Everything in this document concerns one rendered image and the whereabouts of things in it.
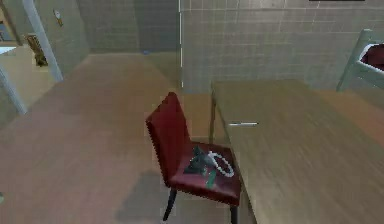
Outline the brown woven basket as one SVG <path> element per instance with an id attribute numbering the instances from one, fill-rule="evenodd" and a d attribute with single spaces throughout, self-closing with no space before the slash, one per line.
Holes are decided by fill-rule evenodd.
<path id="1" fill-rule="evenodd" d="M 37 36 L 34 34 L 28 34 L 25 36 L 25 39 L 34 53 L 36 64 L 40 67 L 47 66 L 48 62 L 45 58 L 44 52 L 37 39 Z"/>

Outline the dark red chair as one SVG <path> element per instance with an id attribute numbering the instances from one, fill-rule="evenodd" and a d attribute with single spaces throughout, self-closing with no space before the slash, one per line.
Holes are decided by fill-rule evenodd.
<path id="1" fill-rule="evenodd" d="M 168 93 L 146 118 L 145 123 L 164 184 L 170 189 L 162 221 L 168 221 L 177 193 L 184 192 L 228 205 L 231 224 L 239 224 L 241 182 L 231 149 L 193 141 L 178 96 L 174 92 Z M 205 176 L 184 174 L 184 168 L 189 165 L 193 157 L 194 146 L 206 152 L 215 165 L 215 168 L 209 169 Z M 213 187 L 209 189 L 206 187 L 206 181 L 211 170 L 216 171 L 216 179 Z"/>

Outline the green small bottle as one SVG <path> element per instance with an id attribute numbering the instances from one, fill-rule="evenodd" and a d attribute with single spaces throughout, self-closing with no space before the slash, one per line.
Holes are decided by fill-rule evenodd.
<path id="1" fill-rule="evenodd" d="M 211 170 L 208 174 L 208 179 L 206 181 L 206 187 L 211 189 L 214 185 L 215 179 L 216 179 L 216 171 Z"/>

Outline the pale green bed frame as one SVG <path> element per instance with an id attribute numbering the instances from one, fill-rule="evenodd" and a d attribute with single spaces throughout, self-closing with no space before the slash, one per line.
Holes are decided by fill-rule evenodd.
<path id="1" fill-rule="evenodd" d="M 360 32 L 343 74 L 337 84 L 337 92 L 343 91 L 352 77 L 358 77 L 378 88 L 384 89 L 384 71 L 364 64 L 361 61 L 362 56 L 367 50 L 371 46 L 378 44 L 384 44 L 384 33 L 383 39 L 380 40 L 379 33 L 374 32 L 372 29 L 363 29 Z"/>

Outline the dark red bed cover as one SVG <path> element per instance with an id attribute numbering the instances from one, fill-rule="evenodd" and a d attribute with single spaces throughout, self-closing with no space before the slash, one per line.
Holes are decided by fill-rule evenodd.
<path id="1" fill-rule="evenodd" d="M 384 44 L 371 46 L 362 56 L 361 61 L 364 64 L 384 71 Z"/>

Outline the light wooden desk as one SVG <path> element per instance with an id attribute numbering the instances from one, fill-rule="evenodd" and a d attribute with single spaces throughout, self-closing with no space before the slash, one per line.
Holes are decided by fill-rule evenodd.
<path id="1" fill-rule="evenodd" d="M 212 98 L 257 224 L 384 224 L 384 148 L 307 85 L 216 81 Z"/>

